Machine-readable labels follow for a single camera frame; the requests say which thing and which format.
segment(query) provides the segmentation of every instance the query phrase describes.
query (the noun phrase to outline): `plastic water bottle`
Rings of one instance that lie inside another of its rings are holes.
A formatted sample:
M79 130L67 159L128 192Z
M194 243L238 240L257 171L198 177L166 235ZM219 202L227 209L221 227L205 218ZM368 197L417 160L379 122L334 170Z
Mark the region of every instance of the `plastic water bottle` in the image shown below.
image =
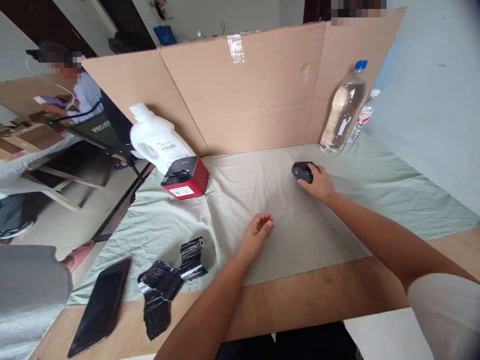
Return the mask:
M358 140L363 127L374 113L374 98L376 98L380 94L380 91L380 89L372 89L370 91L370 97L361 109L358 120L355 123L355 127L353 128L350 138L348 139L349 143L354 143Z
M350 130L358 119L367 98L364 71L367 60L357 61L355 70L340 84L331 102L331 111L321 136L320 149L328 153L339 151L347 142Z

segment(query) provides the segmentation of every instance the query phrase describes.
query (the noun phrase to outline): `white bottle cap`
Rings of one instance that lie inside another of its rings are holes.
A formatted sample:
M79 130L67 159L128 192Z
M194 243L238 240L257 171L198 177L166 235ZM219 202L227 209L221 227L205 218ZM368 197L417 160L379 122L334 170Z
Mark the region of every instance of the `white bottle cap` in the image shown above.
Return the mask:
M371 98L374 98L374 97L378 96L381 91L382 91L382 90L380 90L380 89L372 89L372 90L370 91L370 97L371 97Z
M135 119L139 123L144 123L148 121L150 118L155 117L155 114L149 110L148 107L145 106L144 103L138 103L128 107L132 114L135 116Z

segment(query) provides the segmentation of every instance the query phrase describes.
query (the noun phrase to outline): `pink slipper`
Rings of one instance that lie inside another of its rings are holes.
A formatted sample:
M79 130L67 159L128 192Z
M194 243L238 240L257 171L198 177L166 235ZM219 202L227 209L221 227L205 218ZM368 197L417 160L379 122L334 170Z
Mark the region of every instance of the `pink slipper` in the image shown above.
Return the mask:
M71 256L75 259L73 265L70 268L70 272L73 273L76 268L80 265L80 263L85 259L85 257L89 254L90 250L95 246L95 241L89 240L84 243L82 246L77 247L73 250L68 256Z

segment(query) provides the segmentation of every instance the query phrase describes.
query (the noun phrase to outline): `cable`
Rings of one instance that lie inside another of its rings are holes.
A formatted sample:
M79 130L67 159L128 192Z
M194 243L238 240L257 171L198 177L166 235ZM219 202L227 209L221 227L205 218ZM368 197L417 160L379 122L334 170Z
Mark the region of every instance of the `cable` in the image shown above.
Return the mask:
M36 73L34 73L34 72L32 71L32 69L30 68L30 66L29 66L29 58L30 58L30 57L29 57L28 55L25 57L25 66L26 66L26 68L28 69L29 72L31 72L33 75L35 75L37 78L40 79L40 76L38 76ZM55 85L58 86L59 88L62 88L63 90L65 90L67 93L69 93L69 94L71 95L71 101L66 105L66 109L68 109L68 108L69 108L70 106L72 106L72 105L75 105L75 100L77 99L77 97L74 95L74 93L71 92L70 90L64 88L62 85L59 85L59 84L55 84Z

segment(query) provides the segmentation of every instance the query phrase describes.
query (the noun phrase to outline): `chair leg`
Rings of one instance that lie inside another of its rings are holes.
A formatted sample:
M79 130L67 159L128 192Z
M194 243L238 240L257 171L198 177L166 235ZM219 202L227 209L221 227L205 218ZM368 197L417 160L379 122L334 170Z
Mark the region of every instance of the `chair leg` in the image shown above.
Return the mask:
M125 160L126 160L126 163L128 164L128 166L133 170L133 172L136 174L136 176L143 183L145 179L142 177L140 172L135 167L135 163L133 162L132 158L130 156L125 156Z

